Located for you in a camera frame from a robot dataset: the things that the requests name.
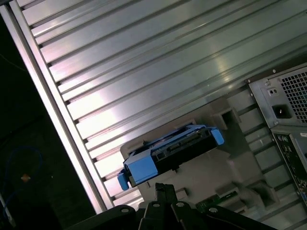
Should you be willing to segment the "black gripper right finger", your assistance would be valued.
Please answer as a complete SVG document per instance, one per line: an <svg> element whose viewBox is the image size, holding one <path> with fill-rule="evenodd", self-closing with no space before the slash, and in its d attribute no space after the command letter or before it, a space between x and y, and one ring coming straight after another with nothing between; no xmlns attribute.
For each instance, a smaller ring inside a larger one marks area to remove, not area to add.
<svg viewBox="0 0 307 230"><path fill-rule="evenodd" d="M209 206L204 211L179 201L174 186L165 185L166 230L271 230L272 227L247 218L220 206Z"/></svg>

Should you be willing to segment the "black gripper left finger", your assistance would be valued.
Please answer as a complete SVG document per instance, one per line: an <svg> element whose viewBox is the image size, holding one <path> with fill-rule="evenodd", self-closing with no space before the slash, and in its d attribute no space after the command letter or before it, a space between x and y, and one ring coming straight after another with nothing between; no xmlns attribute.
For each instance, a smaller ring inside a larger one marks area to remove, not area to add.
<svg viewBox="0 0 307 230"><path fill-rule="evenodd" d="M96 216L81 221L70 230L163 230L167 208L171 203L171 185L156 183L155 197L143 201L135 209L119 205Z"/></svg>

